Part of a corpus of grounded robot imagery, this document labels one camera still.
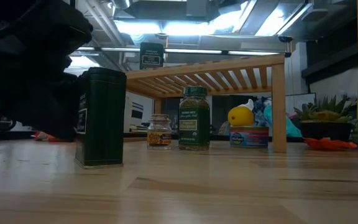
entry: can label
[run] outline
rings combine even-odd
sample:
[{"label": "can label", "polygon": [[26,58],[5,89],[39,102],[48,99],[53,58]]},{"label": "can label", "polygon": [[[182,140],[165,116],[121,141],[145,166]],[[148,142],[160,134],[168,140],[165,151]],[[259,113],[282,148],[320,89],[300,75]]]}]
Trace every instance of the can label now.
[{"label": "can label", "polygon": [[267,147],[269,132],[235,130],[230,132],[230,145],[240,147]]},{"label": "can label", "polygon": [[167,146],[171,144],[171,133],[148,132],[147,142],[151,146]]},{"label": "can label", "polygon": [[179,143],[209,144],[209,108],[182,108],[179,113]]}]

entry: product label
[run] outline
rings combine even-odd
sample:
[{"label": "product label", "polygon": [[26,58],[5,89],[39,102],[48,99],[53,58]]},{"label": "product label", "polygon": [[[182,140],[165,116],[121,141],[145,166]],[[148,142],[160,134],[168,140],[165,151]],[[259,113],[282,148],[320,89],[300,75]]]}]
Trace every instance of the product label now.
[{"label": "product label", "polygon": [[86,94],[80,96],[80,105],[78,111],[77,133],[86,134]]},{"label": "product label", "polygon": [[209,144],[209,108],[182,108],[179,110],[179,143]]},{"label": "product label", "polygon": [[230,133],[232,146],[267,146],[269,132],[266,131],[238,131]]},{"label": "product label", "polygon": [[77,133],[86,134],[86,108],[79,110],[78,112],[78,123],[77,123]]},{"label": "product label", "polygon": [[151,146],[167,146],[171,144],[171,133],[151,132],[147,133],[147,142]]}]

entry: blue plastic bag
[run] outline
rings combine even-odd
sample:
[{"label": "blue plastic bag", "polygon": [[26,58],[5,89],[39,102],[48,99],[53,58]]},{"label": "blue plastic bag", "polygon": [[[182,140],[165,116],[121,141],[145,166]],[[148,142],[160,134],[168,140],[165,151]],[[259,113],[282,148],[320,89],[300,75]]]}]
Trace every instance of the blue plastic bag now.
[{"label": "blue plastic bag", "polygon": [[[273,127],[272,105],[268,105],[265,107],[264,116],[268,122],[269,127]],[[287,137],[302,137],[301,131],[297,127],[295,127],[295,125],[287,116],[285,117],[285,127],[287,131]]]}]

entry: green box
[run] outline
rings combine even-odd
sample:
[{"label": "green box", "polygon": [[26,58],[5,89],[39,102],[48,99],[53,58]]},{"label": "green box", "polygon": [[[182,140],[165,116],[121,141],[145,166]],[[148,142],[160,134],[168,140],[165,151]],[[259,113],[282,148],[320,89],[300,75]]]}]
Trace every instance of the green box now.
[{"label": "green box", "polygon": [[90,68],[78,78],[75,159],[84,168],[122,165],[125,73]]}]

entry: spice jar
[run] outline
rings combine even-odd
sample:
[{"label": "spice jar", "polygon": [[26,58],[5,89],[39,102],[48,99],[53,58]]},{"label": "spice jar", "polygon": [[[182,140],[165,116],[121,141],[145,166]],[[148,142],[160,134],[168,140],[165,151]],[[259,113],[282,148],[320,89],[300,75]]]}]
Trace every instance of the spice jar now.
[{"label": "spice jar", "polygon": [[188,86],[179,105],[179,148],[193,151],[209,149],[208,90],[202,86]]},{"label": "spice jar", "polygon": [[170,149],[172,138],[171,120],[167,114],[153,114],[147,130],[148,149]]}]

